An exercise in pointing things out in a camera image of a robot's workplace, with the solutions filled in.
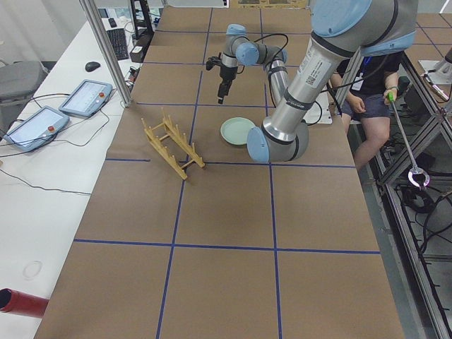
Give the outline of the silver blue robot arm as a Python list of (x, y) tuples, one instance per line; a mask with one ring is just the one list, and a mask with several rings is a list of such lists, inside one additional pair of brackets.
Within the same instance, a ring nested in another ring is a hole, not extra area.
[(327, 84), (340, 62), (353, 57), (401, 52), (415, 40), (417, 1), (317, 1), (311, 12), (307, 53), (292, 81), (287, 77), (285, 54), (278, 47), (255, 43), (246, 28), (230, 24), (220, 58), (206, 66), (220, 67), (223, 101), (240, 64), (263, 64), (276, 98), (274, 113), (247, 136), (249, 156), (256, 162), (285, 162), (307, 149), (309, 132), (304, 115)]

